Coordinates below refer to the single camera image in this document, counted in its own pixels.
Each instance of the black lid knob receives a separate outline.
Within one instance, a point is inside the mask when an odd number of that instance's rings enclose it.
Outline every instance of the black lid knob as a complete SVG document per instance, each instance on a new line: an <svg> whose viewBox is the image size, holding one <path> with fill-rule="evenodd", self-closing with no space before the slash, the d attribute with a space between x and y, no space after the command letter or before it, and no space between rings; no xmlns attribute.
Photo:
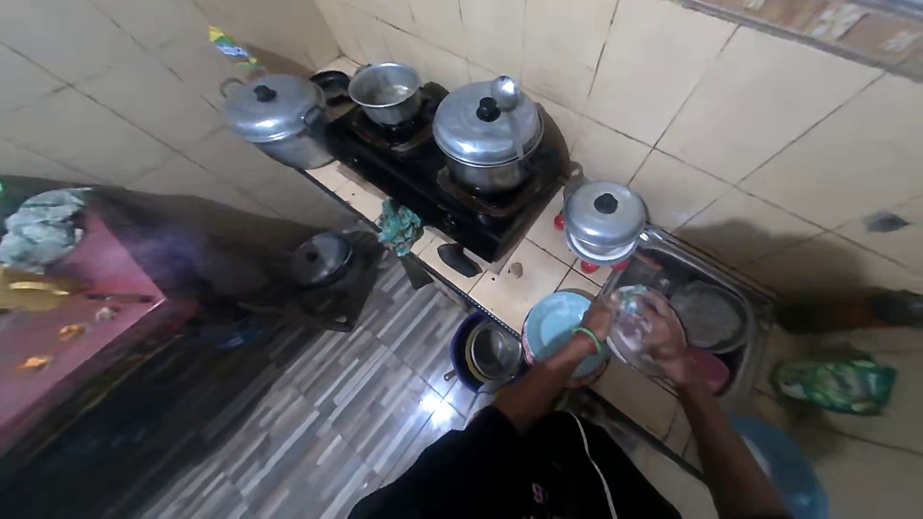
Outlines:
<svg viewBox="0 0 923 519"><path fill-rule="evenodd" d="M257 101L260 103L268 103L276 98L276 91L266 85L257 85L253 93L257 95Z"/></svg>
<svg viewBox="0 0 923 519"><path fill-rule="evenodd" d="M500 117L500 109L497 108L497 100L492 97L482 97L477 107L477 118L485 123L493 123L498 117Z"/></svg>
<svg viewBox="0 0 923 519"><path fill-rule="evenodd" d="M609 193L603 193L593 200L593 207L602 214L612 214L618 209L618 200Z"/></svg>

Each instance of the black shirt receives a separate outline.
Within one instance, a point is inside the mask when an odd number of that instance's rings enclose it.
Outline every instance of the black shirt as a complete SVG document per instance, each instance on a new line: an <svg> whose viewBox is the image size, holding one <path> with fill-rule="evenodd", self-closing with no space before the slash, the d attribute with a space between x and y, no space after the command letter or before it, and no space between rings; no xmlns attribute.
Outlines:
<svg viewBox="0 0 923 519"><path fill-rule="evenodd" d="M620 519L680 517L598 426L557 412L522 436L487 407L349 517L596 519L613 510Z"/></svg>

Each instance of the light blue plate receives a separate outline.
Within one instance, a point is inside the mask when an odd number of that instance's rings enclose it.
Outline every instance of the light blue plate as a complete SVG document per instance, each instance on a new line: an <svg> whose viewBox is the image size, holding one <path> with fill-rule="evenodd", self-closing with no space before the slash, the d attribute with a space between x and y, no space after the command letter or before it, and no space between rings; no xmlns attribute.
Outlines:
<svg viewBox="0 0 923 519"><path fill-rule="evenodd" d="M555 292L535 304L525 321L525 340L536 361L552 356L570 339L574 327L583 319L590 300L572 292ZM588 356L577 365L571 377L578 379L592 373L605 360L607 350Z"/></svg>

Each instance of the wristband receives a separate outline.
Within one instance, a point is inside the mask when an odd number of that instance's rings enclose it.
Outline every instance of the wristband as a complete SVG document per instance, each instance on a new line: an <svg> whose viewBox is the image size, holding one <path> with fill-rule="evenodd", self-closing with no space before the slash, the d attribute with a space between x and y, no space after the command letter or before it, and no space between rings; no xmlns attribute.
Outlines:
<svg viewBox="0 0 923 519"><path fill-rule="evenodd" d="M596 334L593 333L589 328L583 328L582 326L578 326L576 328L571 328L570 332L574 334L576 334L577 332L586 333L587 335L590 336L591 339L593 339L593 343L596 344L596 354L599 355L603 353L603 345L599 342L599 339L596 338Z"/></svg>

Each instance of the black gas stove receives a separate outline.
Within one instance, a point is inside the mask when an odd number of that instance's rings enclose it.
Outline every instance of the black gas stove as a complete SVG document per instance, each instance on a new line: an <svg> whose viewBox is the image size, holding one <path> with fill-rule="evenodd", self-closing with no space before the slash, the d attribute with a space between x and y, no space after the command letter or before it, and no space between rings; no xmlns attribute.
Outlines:
<svg viewBox="0 0 923 519"><path fill-rule="evenodd" d="M526 159L533 172L529 180L511 192L478 195L452 181L433 139L433 118L448 92L427 83L423 93L417 117L396 127L373 123L355 106L328 126L330 153L415 212L425 225L488 262L499 260L519 243L569 175L564 138L543 110L545 134Z"/></svg>

